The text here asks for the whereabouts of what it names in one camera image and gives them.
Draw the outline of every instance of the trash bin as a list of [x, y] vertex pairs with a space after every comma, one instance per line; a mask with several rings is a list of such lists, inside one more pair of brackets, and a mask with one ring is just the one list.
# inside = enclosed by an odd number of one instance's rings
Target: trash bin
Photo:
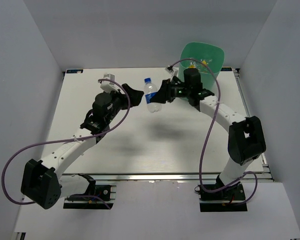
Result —
[[[204, 63], [211, 68], [214, 75], [217, 77], [224, 62], [224, 51], [217, 46], [207, 43], [191, 42], [184, 47], [180, 59], [186, 58], [194, 58], [199, 61], [205, 61]], [[181, 81], [184, 80], [184, 70], [190, 67], [194, 67], [199, 70], [203, 87], [205, 89], [212, 90], [215, 81], [208, 69], [203, 67], [201, 64], [190, 60], [182, 61], [180, 63], [178, 77]]]

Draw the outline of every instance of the white surface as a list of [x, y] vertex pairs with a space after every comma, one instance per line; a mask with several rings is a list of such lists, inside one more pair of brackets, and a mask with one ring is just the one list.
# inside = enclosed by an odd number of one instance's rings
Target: white surface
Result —
[[[26, 240], [289, 240], [300, 233], [280, 183], [260, 183], [248, 212], [200, 212], [197, 184], [119, 182], [111, 210], [23, 206], [16, 232]], [[254, 184], [245, 183], [246, 194]]]
[[262, 121], [271, 173], [283, 182], [300, 227], [300, 1], [277, 1], [241, 80]]
[[193, 41], [241, 67], [276, 0], [25, 0], [67, 68], [162, 67]]
[[[49, 140], [70, 138], [100, 93], [98, 79], [104, 72], [115, 75], [116, 82], [142, 90], [144, 78], [151, 77], [158, 87], [169, 78], [164, 68], [85, 69], [83, 73], [66, 74], [52, 123]], [[218, 76], [221, 100], [244, 115], [244, 107], [233, 72]], [[120, 111], [113, 127], [125, 114]], [[145, 98], [132, 108], [126, 120], [107, 134], [95, 147], [87, 150], [66, 173], [192, 173], [198, 172], [199, 158], [211, 118], [181, 99], [166, 103], [162, 111], [149, 113]], [[229, 158], [228, 134], [215, 124], [205, 152], [203, 172], [221, 172]], [[59, 144], [47, 145], [44, 155]], [[263, 171], [261, 159], [248, 168]]]
[[[61, 69], [24, 2], [0, 0], [0, 240], [11, 238], [20, 209], [3, 194], [3, 167], [20, 148], [46, 139], [61, 84]], [[42, 149], [25, 151], [8, 168], [6, 186], [14, 199], [22, 199], [25, 163]]]

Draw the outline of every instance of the gray wall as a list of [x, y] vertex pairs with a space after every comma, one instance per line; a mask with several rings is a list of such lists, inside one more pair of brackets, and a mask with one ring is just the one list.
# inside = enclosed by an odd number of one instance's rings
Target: gray wall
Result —
[[[3, 166], [18, 149], [45, 138], [61, 82], [61, 70], [23, 1], [0, 0], [0, 240], [11, 238], [19, 210], [3, 195]], [[27, 151], [7, 171], [15, 199], [21, 199], [25, 162], [39, 155], [40, 149]]]
[[271, 172], [283, 182], [300, 228], [300, 0], [278, 0], [241, 80], [250, 111], [262, 121]]
[[25, 0], [60, 67], [162, 67], [188, 42], [240, 67], [276, 0]]

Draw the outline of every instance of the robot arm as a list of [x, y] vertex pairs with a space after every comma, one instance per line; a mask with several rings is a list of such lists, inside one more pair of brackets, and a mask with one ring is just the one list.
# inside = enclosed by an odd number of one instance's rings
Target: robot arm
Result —
[[[128, 94], [130, 107], [138, 106], [144, 93], [133, 90], [127, 84], [123, 84], [122, 87]], [[73, 135], [73, 140], [64, 143], [41, 160], [32, 159], [25, 165], [21, 192], [44, 209], [51, 208], [62, 197], [73, 194], [94, 195], [95, 181], [90, 176], [62, 174], [105, 134], [93, 136], [108, 130], [117, 113], [128, 107], [127, 96], [120, 93], [113, 83], [103, 81], [101, 88], [104, 92], [95, 97], [92, 109], [88, 111], [84, 122]]]
[[[214, 116], [217, 97], [203, 88], [197, 69], [186, 69], [184, 82], [174, 74], [172, 76], [171, 80], [162, 81], [160, 90], [151, 98], [151, 102], [164, 104], [173, 102], [176, 97], [187, 98], [191, 106], [210, 117]], [[257, 117], [244, 117], [220, 102], [216, 121], [229, 133], [230, 158], [217, 179], [221, 187], [241, 177], [250, 163], [265, 151], [266, 146], [261, 122]]]

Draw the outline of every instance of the bottle label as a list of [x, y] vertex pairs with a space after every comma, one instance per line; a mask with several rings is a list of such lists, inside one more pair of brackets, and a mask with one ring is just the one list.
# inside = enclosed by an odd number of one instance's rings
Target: bottle label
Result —
[[146, 104], [150, 104], [150, 99], [151, 99], [154, 95], [156, 95], [156, 92], [154, 92], [154, 93], [149, 93], [149, 94], [146, 94], [146, 95], [145, 95]]

